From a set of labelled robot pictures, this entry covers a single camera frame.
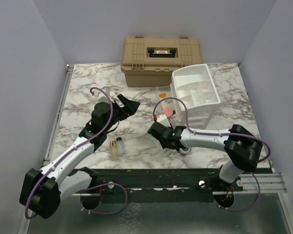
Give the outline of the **pink round makeup sponge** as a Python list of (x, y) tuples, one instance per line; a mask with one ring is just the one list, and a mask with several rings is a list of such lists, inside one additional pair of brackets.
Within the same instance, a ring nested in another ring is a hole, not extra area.
[(173, 116), (173, 109), (170, 107), (166, 107), (163, 109), (163, 114), (165, 114), (167, 118), (171, 118)]

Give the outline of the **black cap clear bottle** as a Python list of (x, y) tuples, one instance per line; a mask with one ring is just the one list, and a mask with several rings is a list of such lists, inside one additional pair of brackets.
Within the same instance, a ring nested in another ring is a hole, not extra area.
[(117, 143), (119, 155), (123, 156), (125, 154), (125, 146), (124, 146), (123, 139), (121, 137), (117, 137), (116, 143)]

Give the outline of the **gold cap lotion bottle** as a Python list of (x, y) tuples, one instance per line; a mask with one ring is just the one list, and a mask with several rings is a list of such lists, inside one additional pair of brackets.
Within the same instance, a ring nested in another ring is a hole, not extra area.
[(110, 141), (109, 143), (110, 158), (112, 161), (119, 159), (119, 150), (116, 141)]

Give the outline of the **white plastic drawer organizer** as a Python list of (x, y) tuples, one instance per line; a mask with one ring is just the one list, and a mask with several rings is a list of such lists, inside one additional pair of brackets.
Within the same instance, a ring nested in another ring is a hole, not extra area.
[(206, 129), (221, 104), (218, 92), (206, 64), (182, 67), (172, 72), (171, 93), (180, 124), (188, 119), (189, 126)]

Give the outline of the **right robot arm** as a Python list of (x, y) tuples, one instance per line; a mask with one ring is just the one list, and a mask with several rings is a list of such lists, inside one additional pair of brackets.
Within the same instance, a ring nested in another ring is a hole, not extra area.
[(221, 166), (214, 179), (215, 187), (221, 191), (228, 189), (243, 172), (256, 171), (263, 148), (259, 138), (238, 124), (224, 130), (199, 131), (185, 126), (167, 127), (154, 122), (147, 133), (158, 140), (163, 149), (180, 151), (206, 148), (227, 153), (230, 161)]

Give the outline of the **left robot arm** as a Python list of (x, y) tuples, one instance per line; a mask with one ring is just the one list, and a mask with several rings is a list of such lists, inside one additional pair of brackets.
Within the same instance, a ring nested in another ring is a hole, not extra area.
[(25, 206), (25, 217), (36, 215), (50, 218), (60, 203), (74, 193), (93, 192), (98, 180), (83, 169), (71, 175), (74, 168), (93, 154), (107, 139), (110, 128), (134, 115), (140, 103), (118, 95), (123, 106), (110, 99), (95, 104), (90, 121), (81, 130), (73, 144), (58, 158), (39, 170), (30, 169), (23, 181), (19, 202)]

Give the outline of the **tan plastic toolbox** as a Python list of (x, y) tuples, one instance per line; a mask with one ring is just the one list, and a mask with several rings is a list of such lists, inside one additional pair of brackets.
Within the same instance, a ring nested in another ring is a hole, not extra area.
[[(150, 58), (149, 49), (177, 50), (175, 58)], [(168, 86), (173, 71), (202, 64), (201, 46), (195, 38), (126, 38), (123, 43), (121, 71), (128, 87)]]

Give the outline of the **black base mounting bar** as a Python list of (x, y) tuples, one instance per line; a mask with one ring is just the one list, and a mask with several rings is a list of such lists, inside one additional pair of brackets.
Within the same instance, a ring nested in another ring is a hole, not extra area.
[(214, 196), (233, 196), (245, 184), (219, 179), (218, 169), (74, 169), (59, 183), (61, 199), (80, 193), (104, 203), (213, 202)]

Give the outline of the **right aluminium extrusion rail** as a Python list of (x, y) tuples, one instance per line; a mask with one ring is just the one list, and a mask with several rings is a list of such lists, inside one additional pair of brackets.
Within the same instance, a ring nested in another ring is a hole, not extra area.
[(232, 184), (233, 194), (257, 194), (260, 188), (261, 194), (287, 193), (282, 174), (242, 174)]

